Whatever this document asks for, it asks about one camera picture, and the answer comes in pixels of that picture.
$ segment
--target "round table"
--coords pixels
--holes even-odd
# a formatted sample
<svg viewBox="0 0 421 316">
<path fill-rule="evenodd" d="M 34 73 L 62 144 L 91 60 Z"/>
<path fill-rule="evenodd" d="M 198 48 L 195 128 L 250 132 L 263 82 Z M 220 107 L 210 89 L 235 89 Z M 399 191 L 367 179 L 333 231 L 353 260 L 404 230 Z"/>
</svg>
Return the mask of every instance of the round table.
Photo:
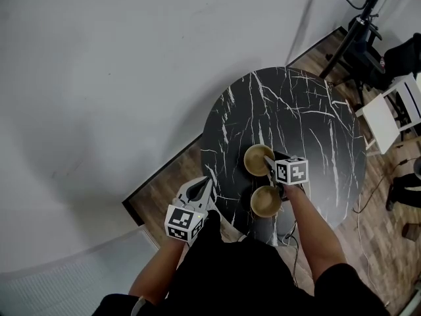
<svg viewBox="0 0 421 316">
<path fill-rule="evenodd" d="M 272 218 L 251 210 L 253 191 L 270 184 L 245 170 L 253 144 L 307 158 L 304 188 L 317 211 L 332 228 L 347 217 L 364 181 L 365 142 L 347 100 L 327 81 L 292 68 L 253 71 L 222 93 L 206 121 L 201 164 L 214 180 L 218 210 L 240 232 L 277 246 L 295 218 L 289 202 Z"/>
</svg>

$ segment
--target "black shirt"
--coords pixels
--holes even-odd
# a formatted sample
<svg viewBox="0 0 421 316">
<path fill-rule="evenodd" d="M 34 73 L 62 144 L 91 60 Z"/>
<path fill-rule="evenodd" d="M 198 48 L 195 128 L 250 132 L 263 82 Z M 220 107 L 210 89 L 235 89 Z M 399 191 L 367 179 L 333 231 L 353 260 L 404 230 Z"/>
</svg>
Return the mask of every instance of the black shirt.
<svg viewBox="0 0 421 316">
<path fill-rule="evenodd" d="M 209 219 L 178 267 L 167 299 L 138 315 L 269 313 L 277 315 L 389 315 L 350 265 L 326 270 L 314 296 L 296 287 L 275 248 L 254 239 L 225 244 L 219 218 Z M 106 296 L 95 316 L 131 315 L 138 297 Z"/>
</svg>

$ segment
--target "person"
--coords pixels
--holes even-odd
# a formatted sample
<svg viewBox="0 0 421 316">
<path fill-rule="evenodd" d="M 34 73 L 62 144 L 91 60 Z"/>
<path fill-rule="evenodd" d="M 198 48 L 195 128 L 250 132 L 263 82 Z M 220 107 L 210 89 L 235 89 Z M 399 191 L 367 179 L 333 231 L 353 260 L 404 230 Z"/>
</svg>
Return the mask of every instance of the person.
<svg viewBox="0 0 421 316">
<path fill-rule="evenodd" d="M 224 243 L 220 216 L 209 211 L 178 269 L 184 242 L 171 238 L 140 272 L 129 294 L 106 296 L 94 316 L 227 311 L 240 315 L 389 315 L 379 297 L 347 264 L 335 233 L 305 193 L 296 186 L 285 186 L 285 190 L 311 269 L 314 296 L 294 285 L 274 247 L 249 237 Z"/>
<path fill-rule="evenodd" d="M 415 160 L 414 173 L 393 179 L 386 199 L 386 209 L 392 211 L 397 201 L 408 206 L 421 208 L 421 189 L 417 191 L 417 187 L 421 187 L 421 157 Z"/>
</svg>

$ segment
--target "white chair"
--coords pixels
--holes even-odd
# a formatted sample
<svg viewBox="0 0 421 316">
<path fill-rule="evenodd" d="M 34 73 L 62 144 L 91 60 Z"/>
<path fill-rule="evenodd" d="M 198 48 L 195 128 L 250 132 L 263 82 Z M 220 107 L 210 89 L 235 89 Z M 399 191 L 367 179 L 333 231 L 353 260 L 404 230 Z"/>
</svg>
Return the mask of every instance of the white chair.
<svg viewBox="0 0 421 316">
<path fill-rule="evenodd" d="M 402 102 L 409 115 L 410 124 L 398 128 L 384 97 L 396 91 L 401 96 Z M 384 154 L 391 147 L 400 132 L 421 123 L 421 91 L 412 75 L 397 78 L 391 87 L 378 95 L 369 104 L 356 112 L 358 117 L 364 116 L 374 139 L 366 141 L 366 149 L 370 149 L 375 143 L 378 151 L 367 153 L 369 155 Z"/>
</svg>

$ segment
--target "black sleeve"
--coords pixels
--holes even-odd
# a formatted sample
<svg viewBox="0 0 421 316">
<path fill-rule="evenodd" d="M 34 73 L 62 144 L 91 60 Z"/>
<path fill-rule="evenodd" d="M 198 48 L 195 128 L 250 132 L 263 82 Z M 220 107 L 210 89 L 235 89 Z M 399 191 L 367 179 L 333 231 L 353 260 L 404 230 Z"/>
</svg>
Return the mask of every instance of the black sleeve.
<svg viewBox="0 0 421 316">
<path fill-rule="evenodd" d="M 101 301 L 99 307 L 95 310 L 92 316 L 104 315 L 121 315 L 130 316 L 132 310 L 136 305 L 139 298 L 137 296 L 124 295 L 124 294 L 111 294 L 107 295 Z M 145 301 L 137 315 L 154 315 L 156 307 L 148 301 Z"/>
<path fill-rule="evenodd" d="M 320 310 L 328 315 L 389 315 L 379 297 L 346 263 L 334 265 L 320 275 L 314 297 Z"/>
</svg>

